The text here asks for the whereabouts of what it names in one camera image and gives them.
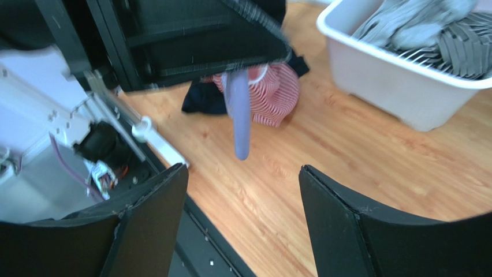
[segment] lavender plastic tube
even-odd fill
[[[234,122],[234,149],[238,159],[246,160],[251,132],[248,70],[228,72],[227,75],[224,97],[228,113]]]

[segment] purple tube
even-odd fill
[[[96,203],[103,202],[105,199],[102,197],[101,193],[94,189],[91,185],[86,184],[85,180],[82,176],[78,175],[73,169],[68,166],[68,164],[63,160],[60,150],[58,148],[58,143],[55,139],[55,137],[50,134],[50,140],[51,140],[51,146],[53,147],[53,151],[55,152],[55,156],[57,157],[60,165],[65,169],[65,171],[75,180],[77,183],[85,187],[86,189],[89,190],[90,196]]]
[[[234,149],[240,160],[246,160],[249,155],[251,107],[248,82],[247,69],[228,72],[224,89],[228,114],[234,124]]]

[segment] gray cloth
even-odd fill
[[[385,49],[400,58],[455,76],[481,79],[492,77],[492,14],[470,13],[439,33],[431,47],[402,50],[393,44]]]
[[[398,49],[430,47],[439,33],[463,19],[478,0],[385,0],[381,7],[353,34],[377,47],[392,44]]]

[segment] black fabric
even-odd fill
[[[286,0],[251,0],[264,10],[279,25],[282,25],[286,13]],[[292,51],[288,64],[299,77],[309,72],[309,67],[302,56]],[[203,113],[210,115],[227,114],[224,96],[214,83],[195,81],[189,87],[181,110],[185,113]]]

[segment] white plastic part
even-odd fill
[[[67,147],[81,143],[90,132],[89,119],[70,112],[1,64],[0,104],[45,126]]]
[[[351,38],[382,3],[336,0],[318,17],[339,89],[427,132],[446,123],[481,89],[492,88],[492,78],[466,80],[443,74]],[[475,10],[492,11],[492,0],[479,0]]]
[[[171,166],[189,162],[156,130],[150,117],[142,117],[140,123],[133,125],[132,135],[141,143],[149,143]]]
[[[132,135],[137,141],[141,143],[146,143],[147,136],[152,128],[153,125],[150,117],[142,117],[141,121],[138,124],[132,126]]]
[[[113,171],[111,171],[111,169],[105,163],[103,163],[101,161],[98,161],[91,170],[92,179],[96,183],[96,186],[98,187],[99,191],[101,192],[102,197],[105,200],[108,200],[110,198],[109,191],[104,190],[102,188],[101,182],[99,181],[99,179],[106,174],[108,174],[110,176],[111,180],[117,181],[117,178],[114,175]]]

